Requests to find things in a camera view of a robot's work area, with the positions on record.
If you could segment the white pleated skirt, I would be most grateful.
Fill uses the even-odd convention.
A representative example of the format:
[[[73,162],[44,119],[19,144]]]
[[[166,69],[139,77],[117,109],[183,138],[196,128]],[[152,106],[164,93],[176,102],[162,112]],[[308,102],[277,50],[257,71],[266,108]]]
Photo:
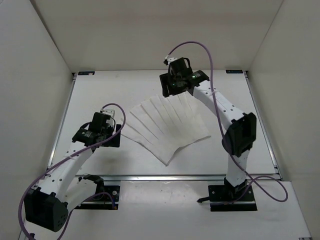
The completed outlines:
[[[211,136],[196,99],[188,92],[154,95],[134,106],[126,114],[121,134],[142,145],[165,166],[178,150]]]

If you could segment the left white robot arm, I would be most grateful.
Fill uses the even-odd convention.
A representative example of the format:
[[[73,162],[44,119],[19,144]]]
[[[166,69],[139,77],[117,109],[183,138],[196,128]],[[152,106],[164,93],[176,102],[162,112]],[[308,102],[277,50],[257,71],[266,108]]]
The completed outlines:
[[[109,122],[89,122],[79,128],[65,158],[49,169],[38,187],[27,191],[23,199],[27,221],[58,232],[82,202],[108,199],[113,203],[113,197],[105,191],[104,180],[98,175],[85,174],[75,185],[71,183],[97,148],[120,146],[122,127]]]

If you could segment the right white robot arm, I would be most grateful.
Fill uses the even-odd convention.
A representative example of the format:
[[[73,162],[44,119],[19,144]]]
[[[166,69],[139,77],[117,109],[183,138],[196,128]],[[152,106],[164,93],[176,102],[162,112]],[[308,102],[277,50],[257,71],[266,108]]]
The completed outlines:
[[[213,80],[201,70],[185,77],[164,73],[159,78],[165,98],[189,92],[217,117],[222,146],[228,153],[224,195],[229,200],[236,200],[247,187],[247,161],[257,136],[256,115],[238,109],[215,88]]]

